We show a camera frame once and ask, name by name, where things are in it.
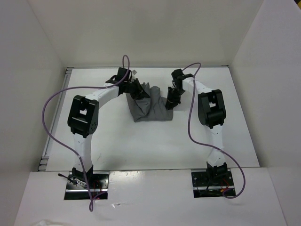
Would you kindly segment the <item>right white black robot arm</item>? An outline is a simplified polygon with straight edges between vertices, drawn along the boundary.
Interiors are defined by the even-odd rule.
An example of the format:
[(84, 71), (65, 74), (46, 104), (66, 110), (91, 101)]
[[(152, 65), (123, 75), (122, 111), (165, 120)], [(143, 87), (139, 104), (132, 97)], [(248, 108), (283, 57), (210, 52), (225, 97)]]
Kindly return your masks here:
[(222, 91), (206, 87), (192, 77), (180, 76), (173, 79), (173, 86), (168, 88), (166, 108), (171, 110), (181, 103), (184, 92), (195, 94), (198, 99), (198, 119), (206, 129), (211, 151), (206, 165), (206, 179), (211, 185), (217, 185), (226, 175), (228, 166), (223, 149), (222, 126), (226, 118), (226, 110)]

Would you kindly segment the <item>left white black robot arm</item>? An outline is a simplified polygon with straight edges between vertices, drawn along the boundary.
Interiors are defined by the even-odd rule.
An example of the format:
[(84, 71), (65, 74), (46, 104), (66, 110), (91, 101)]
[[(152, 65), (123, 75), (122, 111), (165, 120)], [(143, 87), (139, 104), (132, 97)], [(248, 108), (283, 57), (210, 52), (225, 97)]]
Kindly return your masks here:
[(119, 85), (112, 79), (107, 80), (104, 89), (99, 89), (86, 96), (76, 95), (73, 98), (67, 124), (74, 138), (74, 150), (78, 160), (72, 168), (72, 175), (83, 188), (89, 188), (93, 182), (93, 163), (91, 159), (92, 135), (96, 131), (99, 109), (110, 100), (123, 93), (133, 100), (150, 99), (150, 92), (145, 90), (138, 79), (124, 81)]

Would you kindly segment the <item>grey pleated skirt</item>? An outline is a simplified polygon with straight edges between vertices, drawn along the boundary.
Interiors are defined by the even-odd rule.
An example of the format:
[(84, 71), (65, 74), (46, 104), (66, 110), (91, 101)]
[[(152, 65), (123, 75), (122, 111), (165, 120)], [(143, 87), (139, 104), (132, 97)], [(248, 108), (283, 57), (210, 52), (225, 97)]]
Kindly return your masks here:
[(150, 86), (143, 83), (142, 88), (150, 96), (134, 100), (130, 94), (126, 94), (127, 104), (134, 122), (142, 121), (171, 121), (173, 110), (167, 110), (166, 98), (161, 96), (158, 86)]

